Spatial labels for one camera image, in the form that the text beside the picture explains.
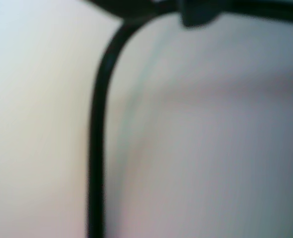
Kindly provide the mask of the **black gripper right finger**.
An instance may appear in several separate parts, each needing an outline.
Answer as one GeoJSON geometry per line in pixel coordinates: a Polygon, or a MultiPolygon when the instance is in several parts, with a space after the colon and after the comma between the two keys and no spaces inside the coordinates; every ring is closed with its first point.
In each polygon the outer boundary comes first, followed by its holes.
{"type": "Polygon", "coordinates": [[[226,9],[225,0],[181,0],[180,14],[185,27],[206,25],[226,9]]]}

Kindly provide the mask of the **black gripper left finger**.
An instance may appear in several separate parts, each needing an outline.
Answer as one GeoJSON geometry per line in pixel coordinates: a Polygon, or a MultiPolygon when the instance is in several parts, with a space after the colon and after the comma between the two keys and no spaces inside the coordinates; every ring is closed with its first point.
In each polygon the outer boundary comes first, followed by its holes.
{"type": "Polygon", "coordinates": [[[88,0],[99,9],[122,19],[136,19],[158,15],[161,10],[151,0],[88,0]]]}

